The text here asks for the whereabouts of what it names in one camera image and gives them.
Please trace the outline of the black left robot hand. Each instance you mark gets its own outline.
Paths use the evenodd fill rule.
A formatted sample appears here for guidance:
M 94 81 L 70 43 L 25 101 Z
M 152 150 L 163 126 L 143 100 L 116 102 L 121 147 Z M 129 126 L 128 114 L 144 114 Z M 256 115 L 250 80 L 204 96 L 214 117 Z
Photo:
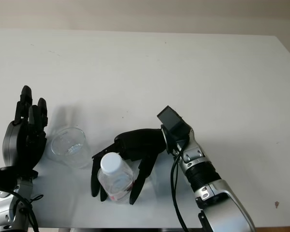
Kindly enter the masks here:
M 17 175 L 33 175 L 46 146 L 47 105 L 44 98 L 32 103 L 31 88 L 23 86 L 16 104 L 14 120 L 9 123 L 2 144 L 3 160 Z

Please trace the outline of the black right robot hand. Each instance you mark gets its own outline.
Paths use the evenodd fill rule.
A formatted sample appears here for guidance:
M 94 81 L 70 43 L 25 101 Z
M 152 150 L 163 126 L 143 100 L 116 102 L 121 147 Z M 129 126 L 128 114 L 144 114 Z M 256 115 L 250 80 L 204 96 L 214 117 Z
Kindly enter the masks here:
M 107 194 L 98 181 L 102 157 L 110 152 L 118 153 L 123 160 L 137 161 L 139 174 L 133 184 L 130 194 L 130 204 L 133 205 L 140 195 L 146 178 L 153 170 L 158 155 L 166 149 L 166 142 L 161 129 L 139 129 L 119 134 L 114 143 L 92 157 L 91 171 L 91 195 L 100 195 L 101 201 L 105 201 Z

